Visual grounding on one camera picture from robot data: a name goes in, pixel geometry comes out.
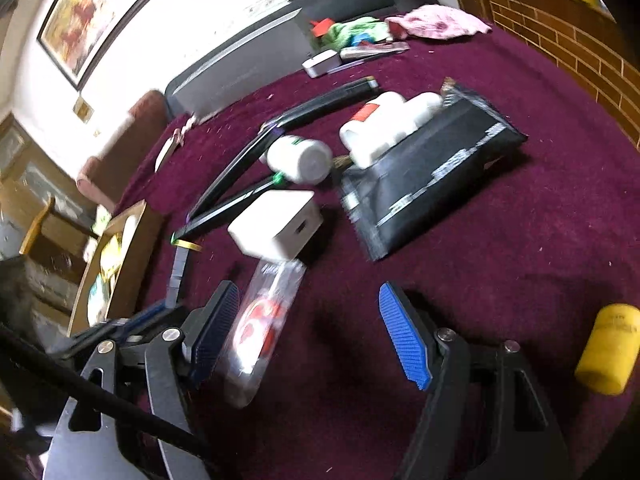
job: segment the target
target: pink towel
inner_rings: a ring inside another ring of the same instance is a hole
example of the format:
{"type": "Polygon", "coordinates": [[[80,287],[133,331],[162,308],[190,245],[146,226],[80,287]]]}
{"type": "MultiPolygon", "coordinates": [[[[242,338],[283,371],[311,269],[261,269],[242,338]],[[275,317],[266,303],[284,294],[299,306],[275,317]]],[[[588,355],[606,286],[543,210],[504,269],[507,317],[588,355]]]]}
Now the pink towel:
{"type": "Polygon", "coordinates": [[[393,16],[385,21],[396,40],[405,40],[409,34],[432,40],[450,40],[491,30],[475,16],[441,5],[424,5],[405,16],[393,16]]]}

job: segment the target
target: black cable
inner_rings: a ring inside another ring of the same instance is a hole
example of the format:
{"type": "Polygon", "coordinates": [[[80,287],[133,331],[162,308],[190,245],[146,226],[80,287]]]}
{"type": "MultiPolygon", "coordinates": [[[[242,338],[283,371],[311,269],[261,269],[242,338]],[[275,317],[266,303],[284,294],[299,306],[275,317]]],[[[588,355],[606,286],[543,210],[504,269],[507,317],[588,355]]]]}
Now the black cable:
{"type": "Polygon", "coordinates": [[[204,441],[158,416],[144,412],[134,404],[103,390],[100,386],[61,366],[48,355],[24,342],[1,323],[0,351],[5,352],[16,364],[69,394],[78,403],[83,403],[113,417],[122,424],[200,458],[209,455],[209,446],[204,441]]]}

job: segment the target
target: maroon tablecloth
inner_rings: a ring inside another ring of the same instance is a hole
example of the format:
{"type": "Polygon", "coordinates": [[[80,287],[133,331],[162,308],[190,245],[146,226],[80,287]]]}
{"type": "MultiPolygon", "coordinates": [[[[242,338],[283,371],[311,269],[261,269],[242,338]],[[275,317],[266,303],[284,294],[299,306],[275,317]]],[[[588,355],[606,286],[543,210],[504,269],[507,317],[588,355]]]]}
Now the maroon tablecloth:
{"type": "MultiPolygon", "coordinates": [[[[188,133],[185,147],[153,174],[164,140],[186,118],[175,120],[119,206],[145,199],[168,217],[140,308],[164,297],[171,232],[259,125],[365,75],[407,98],[437,92],[445,76],[453,77],[530,136],[525,156],[494,166],[491,181],[466,205],[375,264],[366,260],[337,191],[319,187],[324,226],[257,397],[233,410],[213,381],[194,396],[197,423],[248,480],[390,479],[424,400],[405,379],[378,312],[378,289],[394,280],[468,340],[521,343],[582,472],[639,384],[636,374],[623,395],[604,397],[577,384],[572,372],[598,310],[617,301],[640,304],[640,158],[565,72],[500,30],[453,43],[412,41],[404,54],[317,80],[288,76],[188,133]]],[[[357,108],[297,133],[345,153],[338,129],[357,108]]],[[[258,163],[236,189],[266,174],[258,163]]],[[[202,244],[191,306],[204,304],[220,280],[246,290],[257,261],[243,256],[225,229],[202,244]]]]}

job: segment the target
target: black plastic bag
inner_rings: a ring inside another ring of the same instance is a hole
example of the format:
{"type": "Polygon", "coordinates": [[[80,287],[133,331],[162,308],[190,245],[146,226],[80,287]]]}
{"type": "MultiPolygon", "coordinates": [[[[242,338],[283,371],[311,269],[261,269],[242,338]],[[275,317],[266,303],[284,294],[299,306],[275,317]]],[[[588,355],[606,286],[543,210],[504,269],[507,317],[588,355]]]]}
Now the black plastic bag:
{"type": "Polygon", "coordinates": [[[444,108],[429,122],[366,170],[342,173],[342,206],[369,257],[384,258],[414,238],[526,140],[485,99],[446,82],[444,108]]]}

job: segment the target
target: yellow bottle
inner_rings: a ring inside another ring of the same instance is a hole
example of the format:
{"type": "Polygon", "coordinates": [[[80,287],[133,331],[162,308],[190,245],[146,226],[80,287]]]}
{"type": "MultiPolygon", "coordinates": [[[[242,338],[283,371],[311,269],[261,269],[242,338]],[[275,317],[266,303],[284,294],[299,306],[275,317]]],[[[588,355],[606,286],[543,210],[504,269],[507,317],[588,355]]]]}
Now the yellow bottle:
{"type": "Polygon", "coordinates": [[[598,393],[619,395],[640,349],[640,310],[614,303],[601,309],[575,369],[575,378],[598,393]]]}

